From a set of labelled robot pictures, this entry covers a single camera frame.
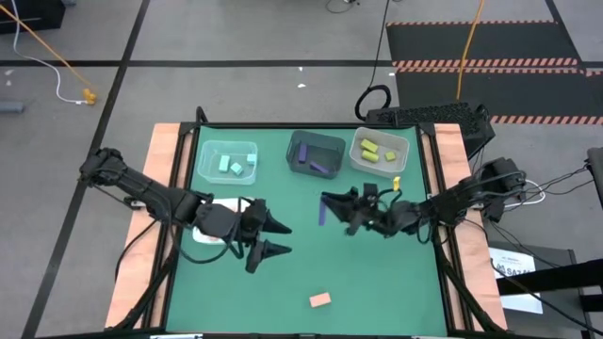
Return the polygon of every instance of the yellow object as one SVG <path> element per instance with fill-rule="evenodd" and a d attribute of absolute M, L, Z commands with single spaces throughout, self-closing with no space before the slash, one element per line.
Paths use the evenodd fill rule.
<path fill-rule="evenodd" d="M 399 177 L 394 178 L 394 191 L 399 191 Z"/>
<path fill-rule="evenodd" d="M 42 40 L 31 28 L 29 28 L 28 25 L 24 24 L 21 20 L 19 20 L 19 18 L 17 18 L 16 16 L 14 16 L 14 14 L 12 14 L 10 12 L 10 10 L 8 10 L 3 5 L 0 5 L 0 9 L 2 11 L 4 11 L 10 17 L 10 19 L 14 20 L 17 24 L 20 24 L 21 27 L 23 27 L 27 32 L 29 32 L 29 34 L 31 34 L 32 37 L 34 37 L 39 43 L 41 43 L 41 45 L 44 46 L 48 50 L 48 52 L 52 53 L 53 56 L 55 56 L 57 59 L 59 59 L 69 69 L 69 71 L 71 71 L 84 84 L 86 84 L 87 86 L 89 86 L 91 88 L 94 87 L 90 83 L 90 81 L 86 80 L 86 78 L 84 78 L 82 75 L 80 75 L 80 73 L 78 73 L 69 64 L 69 62 L 65 61 L 65 59 L 62 56 L 60 56 L 57 52 L 55 52 L 44 40 Z M 88 105 L 94 105 L 94 103 L 96 102 L 96 94 L 92 93 L 90 91 L 90 89 L 84 89 L 84 99 L 86 99 L 86 104 L 88 104 Z"/>
<path fill-rule="evenodd" d="M 88 105 L 96 104 L 96 94 L 92 93 L 89 89 L 84 89 L 84 99 L 86 99 L 86 104 Z"/>
<path fill-rule="evenodd" d="M 385 154 L 385 160 L 387 160 L 387 161 L 396 160 L 396 154 L 392 151 L 389 151 L 388 153 Z"/>
<path fill-rule="evenodd" d="M 379 161 L 379 156 L 369 151 L 362 151 L 362 158 L 373 163 Z"/>
<path fill-rule="evenodd" d="M 360 147 L 363 150 L 367 150 L 371 153 L 376 153 L 377 150 L 379 150 L 379 146 L 375 145 L 374 143 L 368 141 L 367 139 L 363 139 L 362 142 L 360 143 Z"/>
<path fill-rule="evenodd" d="M 471 45 L 471 40 L 473 40 L 473 33 L 475 32 L 475 27 L 478 25 L 481 16 L 481 10 L 483 9 L 484 0 L 480 0 L 480 7 L 478 8 L 478 12 L 475 15 L 475 19 L 473 19 L 473 24 L 471 25 L 471 30 L 469 31 L 469 37 L 467 38 L 467 43 L 464 45 L 463 57 L 461 58 L 461 69 L 459 70 L 459 79 L 456 84 L 456 100 L 461 99 L 461 87 L 463 85 L 463 70 L 464 70 L 464 62 L 467 59 L 467 53 L 469 52 L 469 46 Z"/>

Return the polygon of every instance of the yellow cable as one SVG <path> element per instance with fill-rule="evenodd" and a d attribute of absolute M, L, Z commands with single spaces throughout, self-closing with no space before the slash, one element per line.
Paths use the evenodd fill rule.
<path fill-rule="evenodd" d="M 473 19 L 473 24 L 471 25 L 471 30 L 469 31 L 469 37 L 467 38 L 467 43 L 464 46 L 463 57 L 461 58 L 461 69 L 459 70 L 459 79 L 456 84 L 456 100 L 461 99 L 461 88 L 463 86 L 463 70 L 464 70 L 464 62 L 467 59 L 467 53 L 469 52 L 469 46 L 471 46 L 471 40 L 473 40 L 473 33 L 475 32 L 475 27 L 478 25 L 481 16 L 481 10 L 483 9 L 484 0 L 480 0 L 480 7 L 478 8 L 478 12 L 475 15 L 475 19 Z"/>
<path fill-rule="evenodd" d="M 44 40 L 42 40 L 31 28 L 29 28 L 29 26 L 27 26 L 26 24 L 24 24 L 21 20 L 19 20 L 17 17 L 15 17 L 10 10 L 8 10 L 7 8 L 5 8 L 3 5 L 0 5 L 0 9 L 2 9 L 12 20 L 14 20 L 16 23 L 19 23 L 21 25 L 21 27 L 23 27 L 24 29 L 27 30 L 27 32 L 29 32 L 34 38 L 36 38 L 36 40 L 42 44 L 42 46 L 44 46 L 50 53 L 53 54 L 53 56 L 55 56 L 57 59 L 59 59 L 68 69 L 69 71 L 71 71 L 75 76 L 77 76 L 78 79 L 80 79 L 84 84 L 86 84 L 87 86 L 94 88 L 94 86 L 90 83 L 90 81 L 86 80 L 86 78 L 84 78 L 82 75 L 80 75 L 70 64 L 69 62 L 65 61 L 64 58 L 62 58 L 57 52 L 55 52 L 46 42 L 44 42 Z"/>

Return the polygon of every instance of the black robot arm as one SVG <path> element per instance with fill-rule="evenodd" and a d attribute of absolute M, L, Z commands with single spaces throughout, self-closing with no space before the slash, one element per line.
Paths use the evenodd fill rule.
<path fill-rule="evenodd" d="M 128 167 L 119 151 L 108 148 L 88 157 L 80 167 L 79 180 L 88 186 L 116 186 L 144 202 L 152 218 L 161 220 L 168 227 L 197 227 L 203 234 L 221 238 L 239 259 L 244 256 L 243 245 L 251 247 L 245 267 L 250 273 L 255 272 L 263 259 L 291 252 L 288 247 L 260 240 L 261 232 L 291 233 L 289 228 L 272 217 L 266 201 L 262 199 L 239 198 L 239 202 L 245 200 L 249 206 L 242 213 L 232 211 L 213 203 L 213 194 L 161 185 Z M 239 250 L 232 246 L 233 241 L 238 242 Z"/>
<path fill-rule="evenodd" d="M 398 202 L 401 191 L 385 211 L 382 196 L 396 192 L 379 192 L 374 184 L 365 184 L 360 195 L 353 187 L 348 193 L 323 192 L 322 201 L 342 222 L 349 223 L 347 235 L 354 235 L 361 226 L 385 237 L 398 232 L 416 234 L 424 224 L 455 226 L 463 221 L 467 209 L 477 203 L 484 205 L 489 218 L 500 219 L 504 201 L 522 194 L 526 183 L 525 172 L 517 169 L 511 159 L 499 158 L 481 168 L 477 175 L 464 178 L 453 186 L 424 202 Z"/>

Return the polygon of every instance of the transparent bin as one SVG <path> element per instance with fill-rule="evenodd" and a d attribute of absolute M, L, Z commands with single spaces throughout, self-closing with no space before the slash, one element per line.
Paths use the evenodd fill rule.
<path fill-rule="evenodd" d="M 306 160 L 300 162 L 302 144 L 306 145 Z M 346 141 L 341 137 L 330 137 L 306 131 L 294 131 L 291 134 L 286 161 L 289 168 L 297 173 L 314 175 L 319 178 L 333 179 L 341 170 L 341 162 L 346 151 Z M 326 172 L 312 168 L 319 164 Z"/>
<path fill-rule="evenodd" d="M 255 154 L 255 165 L 247 162 L 248 154 Z M 220 159 L 223 155 L 230 156 L 227 172 L 220 172 Z M 251 185 L 255 182 L 258 162 L 257 145 L 254 142 L 208 140 L 201 148 L 197 172 L 212 184 Z M 243 168 L 238 176 L 230 170 L 234 163 Z"/>
<path fill-rule="evenodd" d="M 372 163 L 363 159 L 363 149 L 360 147 L 363 139 L 367 139 L 379 146 L 377 150 L 379 162 Z M 357 170 L 363 170 L 385 178 L 394 178 L 403 172 L 406 167 L 409 147 L 408 140 L 404 137 L 397 137 L 378 130 L 360 127 L 356 130 L 350 147 L 350 164 Z M 385 154 L 390 151 L 396 154 L 394 161 L 385 160 Z"/>

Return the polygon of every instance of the gray floor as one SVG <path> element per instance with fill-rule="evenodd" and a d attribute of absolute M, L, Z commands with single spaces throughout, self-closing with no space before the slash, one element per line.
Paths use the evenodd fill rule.
<path fill-rule="evenodd" d="M 363 1 L 345 14 L 326 13 L 325 1 L 151 0 L 133 59 L 371 59 L 384 1 Z M 140 0 L 78 0 L 63 28 L 42 36 L 70 59 L 122 57 Z M 596 0 L 556 0 L 581 56 L 603 60 L 603 5 Z M 476 0 L 392 3 L 392 21 L 471 20 Z M 544 0 L 489 0 L 484 20 L 550 19 Z M 0 37 L 0 59 L 12 37 Z M 22 52 L 48 57 L 27 35 Z M 383 42 L 382 59 L 389 52 Z M 54 96 L 45 68 L 0 69 L 0 100 L 22 100 L 19 116 L 0 116 L 0 329 L 21 335 L 58 231 L 73 195 L 103 99 L 95 107 L 67 105 Z M 65 70 L 62 93 L 78 98 L 81 86 Z M 116 70 L 81 70 L 106 97 Z M 376 83 L 395 86 L 389 68 Z M 105 146 L 119 148 L 141 168 L 152 127 L 185 121 L 202 105 L 211 121 L 354 121 L 353 105 L 370 68 L 130 68 L 106 130 Z M 371 98 L 367 107 L 380 103 Z M 601 146 L 600 126 L 496 126 L 485 158 L 507 156 L 543 182 L 576 169 L 586 149 Z M 564 190 L 586 179 L 560 184 Z M 571 248 L 580 261 L 603 256 L 597 224 L 601 208 L 591 186 L 505 216 L 501 226 L 522 242 Z M 113 288 L 113 268 L 125 239 L 128 212 L 98 192 L 82 203 L 38 335 L 99 331 Z M 603 319 L 595 322 L 603 327 Z"/>

